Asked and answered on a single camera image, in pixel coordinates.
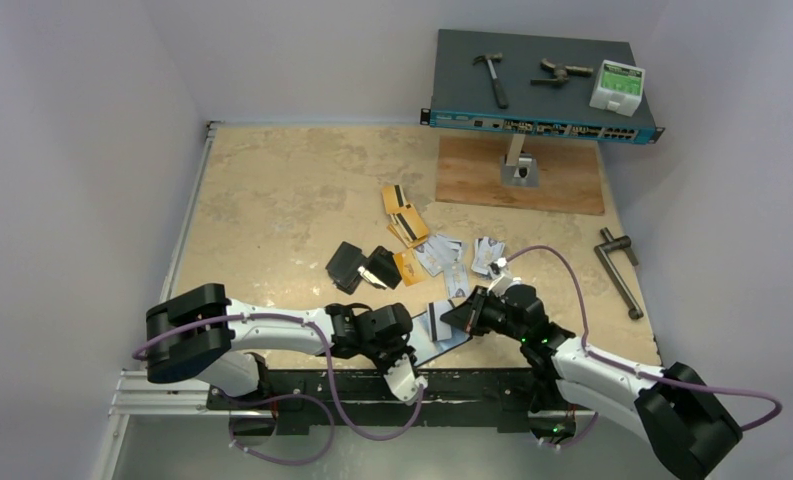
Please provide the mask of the grey card black stripe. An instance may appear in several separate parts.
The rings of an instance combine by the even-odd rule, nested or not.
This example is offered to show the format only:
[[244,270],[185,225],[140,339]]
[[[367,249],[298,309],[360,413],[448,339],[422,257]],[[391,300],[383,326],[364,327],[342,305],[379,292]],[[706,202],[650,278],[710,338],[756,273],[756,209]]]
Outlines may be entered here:
[[453,308],[454,302],[452,300],[440,300],[428,304],[428,333],[433,342],[447,341],[452,338],[452,327],[444,322],[442,317]]

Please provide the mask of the black leather card holder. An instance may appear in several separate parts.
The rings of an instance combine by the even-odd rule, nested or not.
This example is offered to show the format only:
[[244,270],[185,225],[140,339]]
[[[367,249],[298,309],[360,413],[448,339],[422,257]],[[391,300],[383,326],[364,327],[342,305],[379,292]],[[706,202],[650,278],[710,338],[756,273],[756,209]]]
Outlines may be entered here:
[[434,341],[426,312],[413,317],[412,321],[413,328],[409,334],[408,345],[414,349],[416,367],[423,367],[471,340],[469,335],[455,330],[450,338]]

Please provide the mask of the black card stack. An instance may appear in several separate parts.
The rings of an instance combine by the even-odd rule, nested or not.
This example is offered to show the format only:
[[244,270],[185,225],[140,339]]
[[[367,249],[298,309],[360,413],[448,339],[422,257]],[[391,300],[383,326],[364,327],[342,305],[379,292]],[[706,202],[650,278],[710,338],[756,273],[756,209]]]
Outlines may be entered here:
[[377,289],[395,289],[402,281],[394,254],[383,246],[364,255],[359,247],[342,242],[325,269],[337,289],[349,295],[362,281]]

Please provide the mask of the yellow card stack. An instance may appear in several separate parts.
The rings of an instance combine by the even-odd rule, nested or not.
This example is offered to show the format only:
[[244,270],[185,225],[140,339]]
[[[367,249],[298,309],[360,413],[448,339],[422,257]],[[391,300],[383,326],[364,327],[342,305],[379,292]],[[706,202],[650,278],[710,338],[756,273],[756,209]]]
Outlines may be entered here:
[[400,185],[386,185],[381,188],[385,213],[390,223],[388,230],[407,248],[414,248],[427,240],[430,229],[421,215],[405,197]]

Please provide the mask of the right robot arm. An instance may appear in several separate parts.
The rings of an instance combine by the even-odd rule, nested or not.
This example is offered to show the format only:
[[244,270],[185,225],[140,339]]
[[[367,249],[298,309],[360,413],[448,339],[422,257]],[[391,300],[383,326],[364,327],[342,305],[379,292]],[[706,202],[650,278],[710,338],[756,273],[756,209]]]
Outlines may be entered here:
[[595,347],[549,320],[531,286],[497,294],[485,287],[441,321],[470,336],[490,332],[520,344],[536,399],[585,407],[647,441],[679,479],[704,479],[742,440],[743,431],[691,367],[634,364]]

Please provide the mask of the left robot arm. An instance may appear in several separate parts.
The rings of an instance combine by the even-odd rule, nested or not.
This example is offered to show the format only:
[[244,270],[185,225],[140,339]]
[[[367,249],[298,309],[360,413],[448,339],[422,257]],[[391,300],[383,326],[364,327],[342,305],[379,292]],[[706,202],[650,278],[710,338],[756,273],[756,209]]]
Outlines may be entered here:
[[207,283],[162,302],[146,313],[147,341],[134,354],[153,384],[200,379],[221,387],[244,408],[269,399],[264,368],[250,365],[247,350],[285,350],[351,359],[363,356],[397,390],[415,379],[413,319],[401,303],[378,309],[361,303],[310,310],[257,307],[227,297],[221,283]]

